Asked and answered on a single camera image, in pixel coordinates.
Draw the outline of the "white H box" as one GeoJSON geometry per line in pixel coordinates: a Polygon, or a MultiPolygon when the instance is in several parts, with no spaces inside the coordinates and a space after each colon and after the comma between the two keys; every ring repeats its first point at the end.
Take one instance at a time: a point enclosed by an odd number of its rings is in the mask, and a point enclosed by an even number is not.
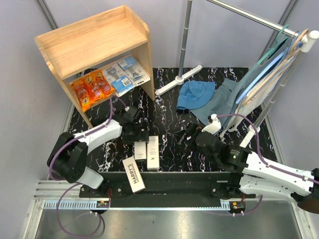
{"type": "Polygon", "coordinates": [[[147,145],[144,141],[134,142],[134,159],[146,160],[147,158],[147,145]]]}
{"type": "Polygon", "coordinates": [[[147,169],[158,170],[160,168],[159,161],[159,137],[150,136],[147,143],[147,169]]]}

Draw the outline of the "blue Gillette razor pack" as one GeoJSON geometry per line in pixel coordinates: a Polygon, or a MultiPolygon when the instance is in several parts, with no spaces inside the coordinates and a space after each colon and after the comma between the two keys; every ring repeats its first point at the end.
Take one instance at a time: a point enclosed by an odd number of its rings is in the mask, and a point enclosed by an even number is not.
{"type": "Polygon", "coordinates": [[[117,97],[121,97],[134,88],[133,81],[126,75],[118,64],[102,70],[108,83],[116,90],[117,97]]]}

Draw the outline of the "orange BIC razor pack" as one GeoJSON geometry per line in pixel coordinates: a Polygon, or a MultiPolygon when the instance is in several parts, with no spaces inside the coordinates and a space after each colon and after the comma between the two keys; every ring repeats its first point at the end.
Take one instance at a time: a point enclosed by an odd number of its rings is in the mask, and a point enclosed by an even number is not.
{"type": "Polygon", "coordinates": [[[92,75],[83,78],[85,89],[88,91],[91,104],[96,104],[104,98],[104,94],[92,75]]]}
{"type": "Polygon", "coordinates": [[[92,75],[94,81],[98,84],[100,90],[102,91],[104,98],[108,98],[114,94],[115,89],[109,84],[101,70],[94,71],[92,75]]]}
{"type": "Polygon", "coordinates": [[[83,78],[79,78],[71,83],[69,83],[71,89],[75,92],[82,111],[85,113],[93,104],[88,90],[84,85],[83,78]]]}

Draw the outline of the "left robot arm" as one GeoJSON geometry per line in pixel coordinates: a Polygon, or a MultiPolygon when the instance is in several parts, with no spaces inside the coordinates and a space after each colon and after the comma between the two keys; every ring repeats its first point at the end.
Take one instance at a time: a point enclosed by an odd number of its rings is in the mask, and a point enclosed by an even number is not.
{"type": "Polygon", "coordinates": [[[103,176],[86,166],[88,155],[110,140],[121,138],[124,144],[148,142],[149,133],[142,110],[131,106],[121,115],[115,114],[108,120],[87,131],[71,134],[62,133],[49,158],[49,176],[52,180],[66,180],[90,187],[96,197],[103,197],[108,185],[103,176]]]}

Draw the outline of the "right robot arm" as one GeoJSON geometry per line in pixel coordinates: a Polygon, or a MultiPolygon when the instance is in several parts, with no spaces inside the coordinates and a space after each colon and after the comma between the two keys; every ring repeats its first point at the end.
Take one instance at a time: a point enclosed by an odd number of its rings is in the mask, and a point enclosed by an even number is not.
{"type": "Polygon", "coordinates": [[[175,134],[177,144],[197,149],[211,163],[229,172],[226,191],[268,195],[296,203],[304,211],[319,212],[319,170],[301,170],[265,159],[236,145],[224,144],[197,124],[190,123],[175,134]]]}

